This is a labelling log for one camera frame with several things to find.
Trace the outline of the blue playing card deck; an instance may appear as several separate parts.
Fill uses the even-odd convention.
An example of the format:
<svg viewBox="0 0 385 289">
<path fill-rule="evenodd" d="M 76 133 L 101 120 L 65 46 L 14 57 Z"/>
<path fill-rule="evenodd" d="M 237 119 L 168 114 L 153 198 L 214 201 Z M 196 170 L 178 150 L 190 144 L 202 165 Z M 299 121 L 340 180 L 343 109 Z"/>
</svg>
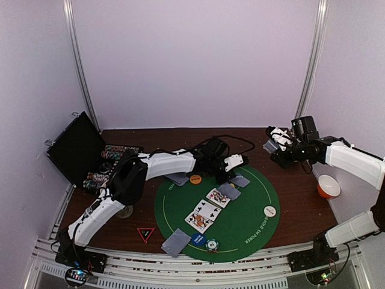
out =
<svg viewBox="0 0 385 289">
<path fill-rule="evenodd" d="M 266 150 L 269 154 L 273 154 L 276 150 L 280 150 L 280 146 L 273 140 L 268 140 L 263 145 L 263 149 Z"/>
</svg>

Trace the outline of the dealt card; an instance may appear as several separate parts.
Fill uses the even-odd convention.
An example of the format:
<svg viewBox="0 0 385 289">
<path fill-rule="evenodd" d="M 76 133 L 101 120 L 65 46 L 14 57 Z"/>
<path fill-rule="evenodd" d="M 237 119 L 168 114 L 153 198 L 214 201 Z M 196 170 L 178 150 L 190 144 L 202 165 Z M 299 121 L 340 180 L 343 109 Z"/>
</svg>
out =
<svg viewBox="0 0 385 289">
<path fill-rule="evenodd" d="M 188 181 L 189 177 L 186 173 L 175 173 L 173 175 L 173 182 L 179 187 L 185 185 Z"/>
<path fill-rule="evenodd" d="M 184 247 L 185 237 L 175 232 L 163 242 L 161 249 L 171 257 L 177 258 Z"/>
</svg>

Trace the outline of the blue poker chip stack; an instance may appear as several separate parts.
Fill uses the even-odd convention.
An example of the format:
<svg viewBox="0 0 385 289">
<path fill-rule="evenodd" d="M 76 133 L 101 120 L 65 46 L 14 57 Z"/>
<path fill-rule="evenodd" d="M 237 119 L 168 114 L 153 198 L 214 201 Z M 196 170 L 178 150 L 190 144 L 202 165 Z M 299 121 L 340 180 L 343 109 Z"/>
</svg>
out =
<svg viewBox="0 0 385 289">
<path fill-rule="evenodd" d="M 206 244 L 205 244 L 205 247 L 206 247 L 206 250 L 210 253 L 215 253 L 218 251 L 219 249 L 219 242 L 216 240 L 216 239 L 208 239 L 206 241 Z"/>
</svg>

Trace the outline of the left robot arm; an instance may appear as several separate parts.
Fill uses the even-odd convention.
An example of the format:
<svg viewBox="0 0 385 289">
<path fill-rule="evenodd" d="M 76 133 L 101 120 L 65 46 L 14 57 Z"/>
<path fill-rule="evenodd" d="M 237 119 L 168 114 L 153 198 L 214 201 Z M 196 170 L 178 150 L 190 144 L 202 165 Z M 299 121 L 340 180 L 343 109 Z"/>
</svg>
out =
<svg viewBox="0 0 385 289">
<path fill-rule="evenodd" d="M 174 173 L 205 172 L 223 184 L 234 177 L 234 168 L 245 164 L 241 154 L 226 156 L 228 145 L 219 137 L 193 148 L 157 149 L 151 154 L 123 154 L 110 179 L 99 188 L 98 198 L 71 225 L 58 233 L 57 254 L 73 267 L 86 263 L 85 247 L 93 235 L 117 212 L 136 204 L 145 182 Z"/>
</svg>

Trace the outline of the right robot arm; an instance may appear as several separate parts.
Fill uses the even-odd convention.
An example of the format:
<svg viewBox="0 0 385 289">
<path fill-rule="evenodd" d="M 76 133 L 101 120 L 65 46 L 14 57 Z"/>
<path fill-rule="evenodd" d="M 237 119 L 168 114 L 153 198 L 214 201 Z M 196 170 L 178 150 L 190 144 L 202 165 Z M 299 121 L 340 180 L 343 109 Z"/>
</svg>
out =
<svg viewBox="0 0 385 289">
<path fill-rule="evenodd" d="M 266 129 L 272 161 L 281 168 L 294 163 L 329 166 L 377 193 L 373 206 L 315 237 L 308 259 L 320 266 L 338 246 L 384 232 L 384 158 L 357 148 L 343 137 L 321 137 L 312 116 L 293 119 L 291 126 Z"/>
</svg>

